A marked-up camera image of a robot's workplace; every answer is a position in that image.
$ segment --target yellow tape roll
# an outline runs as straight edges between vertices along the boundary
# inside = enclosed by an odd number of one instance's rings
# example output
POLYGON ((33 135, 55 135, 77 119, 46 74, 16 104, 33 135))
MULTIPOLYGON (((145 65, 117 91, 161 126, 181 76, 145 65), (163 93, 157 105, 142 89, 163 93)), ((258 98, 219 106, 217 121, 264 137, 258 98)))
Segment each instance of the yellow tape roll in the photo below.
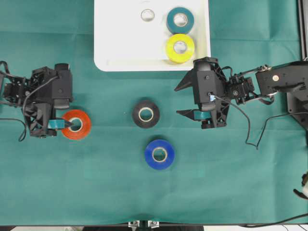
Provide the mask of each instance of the yellow tape roll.
POLYGON ((175 34, 171 36, 166 44, 166 53, 171 61, 183 64, 190 60, 194 54, 194 42, 191 37, 185 34, 175 34))

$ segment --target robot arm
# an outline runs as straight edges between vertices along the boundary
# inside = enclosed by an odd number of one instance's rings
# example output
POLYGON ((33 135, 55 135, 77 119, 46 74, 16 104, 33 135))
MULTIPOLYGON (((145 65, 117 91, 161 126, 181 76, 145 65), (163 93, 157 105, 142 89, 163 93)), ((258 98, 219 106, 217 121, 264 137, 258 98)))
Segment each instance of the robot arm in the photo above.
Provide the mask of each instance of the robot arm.
POLYGON ((0 101, 21 107, 30 135, 39 138, 56 136, 58 129, 72 125, 56 118, 56 110, 69 108, 72 97, 72 74, 68 64, 56 64, 54 69, 43 67, 32 71, 30 79, 10 74, 6 62, 1 61, 5 72, 0 71, 0 93, 4 80, 3 98, 0 101))
MULTIPOLYGON (((177 111, 192 120, 200 121, 201 128, 217 128, 227 125, 229 103, 245 104, 252 100, 270 105, 278 92, 290 94, 296 100, 296 110, 290 112, 308 112, 308 62, 299 61, 280 66, 267 65, 232 74, 227 79, 216 58, 203 58, 194 61, 194 67, 175 88, 175 91, 193 88, 194 101, 198 109, 177 111), (256 94, 254 84, 247 74, 256 73, 260 94, 256 94)), ((293 115, 308 130, 308 123, 303 124, 307 115, 293 115)))

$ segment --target electrical tape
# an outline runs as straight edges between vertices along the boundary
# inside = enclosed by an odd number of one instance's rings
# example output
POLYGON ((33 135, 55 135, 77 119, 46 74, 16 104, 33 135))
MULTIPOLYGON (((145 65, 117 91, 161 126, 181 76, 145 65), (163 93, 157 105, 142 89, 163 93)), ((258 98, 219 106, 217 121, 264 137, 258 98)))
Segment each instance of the electrical tape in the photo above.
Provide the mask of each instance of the electrical tape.
POLYGON ((76 119, 81 121, 81 127, 78 130, 72 130, 70 127, 62 130, 62 134, 70 140, 81 140, 91 131, 92 123, 87 113, 81 110, 71 110, 62 117, 64 120, 72 122, 76 119))

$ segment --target white tray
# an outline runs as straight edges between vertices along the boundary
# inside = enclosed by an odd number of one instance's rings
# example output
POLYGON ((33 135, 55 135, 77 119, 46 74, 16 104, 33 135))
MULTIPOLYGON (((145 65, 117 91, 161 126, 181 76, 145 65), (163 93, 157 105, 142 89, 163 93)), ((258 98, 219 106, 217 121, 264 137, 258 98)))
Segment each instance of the white tray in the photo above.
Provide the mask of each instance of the white tray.
POLYGON ((208 0, 94 1, 94 62, 102 71, 186 71, 194 59, 210 55, 208 0), (172 36, 167 15, 175 7, 194 15, 188 35, 195 42, 195 54, 184 64, 171 62, 165 52, 172 36), (155 13, 154 20, 141 19, 145 9, 155 13))

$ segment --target black tape roll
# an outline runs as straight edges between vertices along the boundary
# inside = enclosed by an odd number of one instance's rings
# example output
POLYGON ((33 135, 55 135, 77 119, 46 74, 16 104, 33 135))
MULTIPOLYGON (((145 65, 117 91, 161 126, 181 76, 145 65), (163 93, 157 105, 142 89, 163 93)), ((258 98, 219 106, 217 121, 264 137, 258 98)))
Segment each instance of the black tape roll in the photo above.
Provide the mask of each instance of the black tape roll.
POLYGON ((132 113, 133 120, 136 125, 138 125, 140 128, 151 128, 157 124, 159 121, 159 108, 156 106, 155 103, 144 100, 139 102, 132 113), (141 112, 143 110, 149 110, 152 114, 152 117, 148 120, 144 120, 141 118, 141 112))

